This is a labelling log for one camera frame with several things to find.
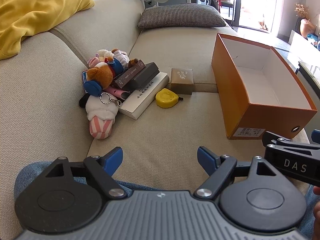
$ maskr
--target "person's hand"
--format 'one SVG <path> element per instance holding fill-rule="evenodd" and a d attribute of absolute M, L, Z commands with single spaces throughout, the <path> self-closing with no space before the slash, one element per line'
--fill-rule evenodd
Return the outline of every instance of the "person's hand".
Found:
<path fill-rule="evenodd" d="M 313 187 L 313 193 L 320 195 L 320 187 Z M 313 215 L 315 216 L 315 223 L 313 225 L 312 240 L 320 240 L 320 201 L 316 203 L 313 209 Z"/>

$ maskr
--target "orange shoe box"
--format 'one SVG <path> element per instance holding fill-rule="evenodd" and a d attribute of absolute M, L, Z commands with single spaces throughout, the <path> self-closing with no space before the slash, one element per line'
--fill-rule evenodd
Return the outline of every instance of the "orange shoe box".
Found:
<path fill-rule="evenodd" d="M 229 139 L 261 139 L 264 131 L 293 138 L 317 112 L 273 47 L 217 34 L 212 69 Z"/>

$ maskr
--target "houndstooth pillow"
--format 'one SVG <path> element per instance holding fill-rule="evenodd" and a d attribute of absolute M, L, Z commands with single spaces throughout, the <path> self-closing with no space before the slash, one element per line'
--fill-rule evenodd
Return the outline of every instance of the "houndstooth pillow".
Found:
<path fill-rule="evenodd" d="M 137 25 L 141 29 L 160 27 L 225 27 L 216 8 L 196 3 L 158 6 L 146 9 Z"/>

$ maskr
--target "pink pen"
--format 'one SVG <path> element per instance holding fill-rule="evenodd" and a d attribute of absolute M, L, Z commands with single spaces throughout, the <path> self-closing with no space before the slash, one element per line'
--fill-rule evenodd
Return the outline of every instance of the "pink pen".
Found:
<path fill-rule="evenodd" d="M 126 100 L 128 98 L 128 96 L 131 94 L 128 91 L 124 91 L 118 88 L 113 88 L 111 86 L 108 86 L 107 89 L 104 90 L 105 92 L 110 93 L 111 95 L 114 95 L 117 98 Z"/>

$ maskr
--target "yellow cloth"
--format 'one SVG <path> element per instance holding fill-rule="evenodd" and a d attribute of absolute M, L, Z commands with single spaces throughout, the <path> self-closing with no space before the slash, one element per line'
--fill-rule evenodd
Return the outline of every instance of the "yellow cloth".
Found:
<path fill-rule="evenodd" d="M 48 31 L 92 6 L 93 0 L 0 0 L 0 60 L 18 54 L 27 36 Z"/>

